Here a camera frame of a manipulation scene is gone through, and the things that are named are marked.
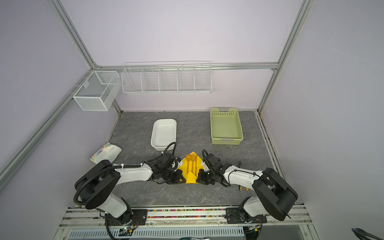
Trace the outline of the orange plastic fork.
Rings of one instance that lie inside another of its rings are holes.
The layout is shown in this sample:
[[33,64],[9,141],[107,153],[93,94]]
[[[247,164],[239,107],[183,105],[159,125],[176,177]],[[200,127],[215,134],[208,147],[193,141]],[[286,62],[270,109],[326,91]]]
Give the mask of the orange plastic fork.
[[196,175],[197,172],[197,161],[198,161],[198,156],[196,154],[193,155],[193,160],[192,160],[192,173]]

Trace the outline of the white oval plastic tub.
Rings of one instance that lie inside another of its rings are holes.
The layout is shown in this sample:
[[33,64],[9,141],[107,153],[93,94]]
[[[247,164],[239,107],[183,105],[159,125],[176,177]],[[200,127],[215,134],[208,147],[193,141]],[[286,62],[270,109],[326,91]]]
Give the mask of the white oval plastic tub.
[[151,146],[156,151],[164,151],[165,148],[177,137],[177,121],[174,119],[159,119],[154,122],[151,136]]

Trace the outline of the orange plastic spoon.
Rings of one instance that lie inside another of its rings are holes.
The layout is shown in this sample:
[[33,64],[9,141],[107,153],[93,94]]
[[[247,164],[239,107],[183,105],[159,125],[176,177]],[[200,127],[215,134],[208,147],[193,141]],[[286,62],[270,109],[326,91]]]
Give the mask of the orange plastic spoon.
[[186,169],[186,174],[190,172],[190,163],[193,160],[193,156],[191,154],[188,154],[185,158],[186,163],[187,163],[187,169]]

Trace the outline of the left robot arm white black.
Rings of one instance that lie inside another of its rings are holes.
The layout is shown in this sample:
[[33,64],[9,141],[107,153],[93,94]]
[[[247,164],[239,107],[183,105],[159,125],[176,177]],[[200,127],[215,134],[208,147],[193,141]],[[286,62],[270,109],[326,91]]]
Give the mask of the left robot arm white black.
[[185,184],[187,180],[183,171],[178,169],[181,159],[175,157],[176,147],[177,143],[172,142],[159,156],[136,165],[113,165],[102,160],[75,183],[73,202],[88,210],[105,212],[121,225],[130,223],[132,208],[123,198],[113,194],[114,188],[139,181],[159,185]]

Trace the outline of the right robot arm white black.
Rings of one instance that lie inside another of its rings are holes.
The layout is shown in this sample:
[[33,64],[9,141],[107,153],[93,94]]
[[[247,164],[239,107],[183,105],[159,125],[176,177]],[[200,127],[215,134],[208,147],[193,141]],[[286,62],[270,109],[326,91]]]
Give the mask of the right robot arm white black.
[[196,182],[202,185],[221,184],[225,188],[238,185],[253,190],[255,197],[248,197],[239,205],[235,219],[250,223],[257,216],[268,214],[284,221],[298,200],[297,192],[272,168],[251,171],[222,161],[202,150],[204,170],[199,170]]

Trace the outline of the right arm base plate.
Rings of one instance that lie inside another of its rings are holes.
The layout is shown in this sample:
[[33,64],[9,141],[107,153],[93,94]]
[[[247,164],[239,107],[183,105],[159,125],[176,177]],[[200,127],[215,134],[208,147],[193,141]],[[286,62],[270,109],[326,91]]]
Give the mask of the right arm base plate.
[[224,218],[228,224],[265,224],[267,218],[265,215],[249,216],[245,211],[239,208],[226,208]]

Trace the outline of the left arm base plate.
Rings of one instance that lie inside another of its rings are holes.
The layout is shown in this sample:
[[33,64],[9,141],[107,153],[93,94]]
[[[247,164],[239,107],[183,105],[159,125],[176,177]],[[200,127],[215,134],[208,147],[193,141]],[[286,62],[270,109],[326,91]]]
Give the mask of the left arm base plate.
[[119,218],[107,214],[107,223],[109,226],[143,226],[146,224],[147,216],[147,209],[133,209],[129,214],[123,214]]

